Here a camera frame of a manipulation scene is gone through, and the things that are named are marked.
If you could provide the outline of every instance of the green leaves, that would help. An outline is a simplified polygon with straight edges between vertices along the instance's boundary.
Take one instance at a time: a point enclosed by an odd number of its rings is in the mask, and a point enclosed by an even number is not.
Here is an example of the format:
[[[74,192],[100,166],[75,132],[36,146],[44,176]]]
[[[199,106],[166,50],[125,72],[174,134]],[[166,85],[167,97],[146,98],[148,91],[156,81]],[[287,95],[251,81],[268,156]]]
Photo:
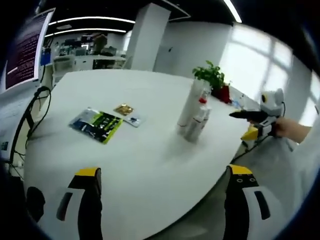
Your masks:
[[[214,89],[221,89],[224,85],[225,74],[220,72],[219,66],[214,66],[209,60],[205,61],[208,68],[197,66],[192,70],[194,77],[198,80],[205,80],[210,83]]]

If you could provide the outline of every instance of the person's arm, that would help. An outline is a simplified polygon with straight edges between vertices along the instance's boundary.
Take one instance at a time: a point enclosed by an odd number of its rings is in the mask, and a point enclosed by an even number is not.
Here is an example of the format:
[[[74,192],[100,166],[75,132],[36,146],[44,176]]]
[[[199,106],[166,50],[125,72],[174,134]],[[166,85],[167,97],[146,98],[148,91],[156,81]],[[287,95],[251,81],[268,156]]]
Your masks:
[[[308,135],[311,127],[303,126],[294,120],[280,117],[276,121],[276,134],[288,138],[296,143],[301,143]]]

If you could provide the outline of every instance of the small gold package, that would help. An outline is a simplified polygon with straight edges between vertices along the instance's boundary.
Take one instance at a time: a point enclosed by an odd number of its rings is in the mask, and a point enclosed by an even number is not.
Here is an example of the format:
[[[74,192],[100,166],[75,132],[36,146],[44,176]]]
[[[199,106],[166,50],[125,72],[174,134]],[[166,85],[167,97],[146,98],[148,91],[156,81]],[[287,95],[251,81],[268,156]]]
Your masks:
[[[113,111],[123,116],[127,116],[128,114],[132,113],[133,110],[134,109],[132,107],[128,106],[126,103],[123,103],[120,106],[117,106]]]

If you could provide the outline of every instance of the round table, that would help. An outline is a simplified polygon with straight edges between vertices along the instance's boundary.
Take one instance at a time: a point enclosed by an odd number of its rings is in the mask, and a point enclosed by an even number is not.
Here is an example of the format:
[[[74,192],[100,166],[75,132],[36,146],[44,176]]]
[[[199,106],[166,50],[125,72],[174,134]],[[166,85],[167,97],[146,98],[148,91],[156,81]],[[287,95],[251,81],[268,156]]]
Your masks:
[[[216,184],[236,153],[245,120],[213,97],[210,118],[197,143],[176,134],[193,80],[136,70],[67,73],[52,91],[45,119],[28,142],[25,187],[54,198],[82,168],[100,167],[101,230],[108,240],[142,240],[192,209]],[[145,122],[123,122],[103,145],[68,127],[87,107],[113,111],[127,103]],[[48,100],[42,107],[44,114]]]

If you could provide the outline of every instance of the purple screen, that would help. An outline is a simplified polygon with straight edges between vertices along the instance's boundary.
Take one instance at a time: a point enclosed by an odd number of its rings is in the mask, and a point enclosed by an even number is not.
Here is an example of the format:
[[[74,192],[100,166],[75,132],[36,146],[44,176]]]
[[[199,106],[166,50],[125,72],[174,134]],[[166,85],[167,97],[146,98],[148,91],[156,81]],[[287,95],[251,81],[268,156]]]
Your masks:
[[[5,72],[6,89],[35,77],[35,62],[38,61],[37,45],[47,15],[46,12],[36,16],[18,33],[8,56]]]

